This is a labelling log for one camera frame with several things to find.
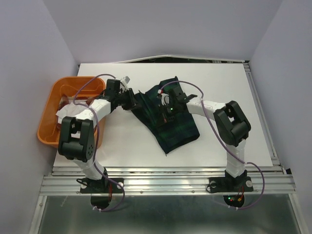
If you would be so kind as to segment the green plaid skirt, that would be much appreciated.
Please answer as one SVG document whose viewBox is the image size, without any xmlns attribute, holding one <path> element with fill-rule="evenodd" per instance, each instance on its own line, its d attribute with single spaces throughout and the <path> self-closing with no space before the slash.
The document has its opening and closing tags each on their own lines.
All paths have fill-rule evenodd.
<svg viewBox="0 0 312 234">
<path fill-rule="evenodd" d="M 136 93 L 135 99 L 141 107 L 132 111 L 135 117 L 154 135 L 165 154 L 200 137 L 194 118 L 190 113 L 178 113 L 172 122 L 165 123 L 162 126 L 157 125 L 160 117 L 158 105 L 161 104 L 160 99 L 156 97 L 157 92 L 163 85 L 166 86 L 163 89 L 164 92 L 176 87 L 180 88 L 180 84 L 176 81 L 178 81 L 178 77 L 165 79 L 145 93 Z"/>
</svg>

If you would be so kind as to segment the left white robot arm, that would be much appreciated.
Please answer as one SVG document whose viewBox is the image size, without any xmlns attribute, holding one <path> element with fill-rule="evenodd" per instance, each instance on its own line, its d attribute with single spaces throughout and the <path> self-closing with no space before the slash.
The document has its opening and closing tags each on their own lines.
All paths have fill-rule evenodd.
<svg viewBox="0 0 312 234">
<path fill-rule="evenodd" d="M 108 79 L 105 89 L 85 110 L 61 122 L 58 153 L 77 164 L 97 192 L 104 192 L 109 182 L 106 169 L 96 160 L 99 122 L 119 106 L 124 110 L 139 106 L 129 82 L 128 76 Z"/>
</svg>

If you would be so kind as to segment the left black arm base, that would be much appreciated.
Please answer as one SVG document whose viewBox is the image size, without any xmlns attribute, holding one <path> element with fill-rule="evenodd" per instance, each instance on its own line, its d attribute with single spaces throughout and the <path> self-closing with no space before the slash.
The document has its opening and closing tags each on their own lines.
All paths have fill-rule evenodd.
<svg viewBox="0 0 312 234">
<path fill-rule="evenodd" d="M 123 178 L 115 178 L 110 182 L 105 178 L 100 180 L 91 180 L 88 178 L 78 178 L 76 182 L 80 185 L 80 193 L 91 195 L 90 203 L 93 210 L 99 212 L 111 212 L 116 210 L 124 200 L 124 190 L 121 188 L 124 184 Z M 113 204 L 113 195 L 121 194 L 121 201 Z"/>
</svg>

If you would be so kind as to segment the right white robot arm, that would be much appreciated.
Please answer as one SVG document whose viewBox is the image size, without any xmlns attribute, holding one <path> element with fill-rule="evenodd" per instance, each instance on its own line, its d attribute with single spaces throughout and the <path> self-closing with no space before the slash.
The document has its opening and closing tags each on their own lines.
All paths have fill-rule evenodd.
<svg viewBox="0 0 312 234">
<path fill-rule="evenodd" d="M 251 130 L 251 124 L 236 101 L 219 103 L 204 100 L 197 95 L 186 95 L 178 88 L 165 93 L 159 89 L 157 97 L 159 118 L 157 126 L 175 122 L 178 114 L 188 113 L 206 117 L 208 122 L 213 120 L 216 127 L 210 124 L 217 139 L 227 152 L 226 176 L 224 184 L 229 190 L 236 190 L 242 184 L 244 174 L 245 145 Z"/>
</svg>

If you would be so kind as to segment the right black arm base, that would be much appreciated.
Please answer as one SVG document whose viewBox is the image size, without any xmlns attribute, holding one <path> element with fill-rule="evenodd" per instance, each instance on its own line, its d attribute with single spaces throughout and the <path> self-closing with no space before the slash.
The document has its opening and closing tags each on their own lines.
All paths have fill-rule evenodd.
<svg viewBox="0 0 312 234">
<path fill-rule="evenodd" d="M 242 209 L 245 203 L 245 193 L 253 192 L 253 183 L 249 176 L 243 179 L 230 177 L 210 177 L 206 185 L 206 192 L 210 194 L 224 193 L 223 199 L 227 206 Z"/>
</svg>

